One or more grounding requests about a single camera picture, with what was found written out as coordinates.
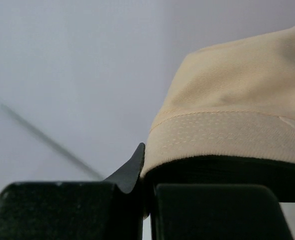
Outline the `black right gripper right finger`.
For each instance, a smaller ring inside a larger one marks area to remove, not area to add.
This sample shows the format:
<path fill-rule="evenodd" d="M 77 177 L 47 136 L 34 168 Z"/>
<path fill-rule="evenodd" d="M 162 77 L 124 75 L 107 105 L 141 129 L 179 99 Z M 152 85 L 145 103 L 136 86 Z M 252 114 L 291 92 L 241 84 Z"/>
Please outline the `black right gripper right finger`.
<path fill-rule="evenodd" d="M 154 240 L 291 240 L 270 189 L 239 184 L 159 184 L 150 212 Z"/>

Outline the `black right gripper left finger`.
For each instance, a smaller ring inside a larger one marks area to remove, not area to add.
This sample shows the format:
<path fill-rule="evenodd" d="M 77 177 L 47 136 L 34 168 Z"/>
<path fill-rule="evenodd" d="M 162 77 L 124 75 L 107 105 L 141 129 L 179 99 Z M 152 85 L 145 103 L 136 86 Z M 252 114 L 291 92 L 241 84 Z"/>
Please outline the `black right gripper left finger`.
<path fill-rule="evenodd" d="M 0 192 L 0 240 L 140 240 L 145 145 L 102 181 L 14 182 Z"/>

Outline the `cream bucket hat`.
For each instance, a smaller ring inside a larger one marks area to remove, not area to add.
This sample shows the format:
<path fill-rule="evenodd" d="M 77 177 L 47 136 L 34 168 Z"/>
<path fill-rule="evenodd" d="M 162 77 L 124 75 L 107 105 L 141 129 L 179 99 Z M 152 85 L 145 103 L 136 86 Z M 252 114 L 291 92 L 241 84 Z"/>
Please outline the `cream bucket hat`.
<path fill-rule="evenodd" d="M 295 26 L 189 54 L 152 123 L 140 177 L 149 190 L 263 185 L 295 203 Z"/>

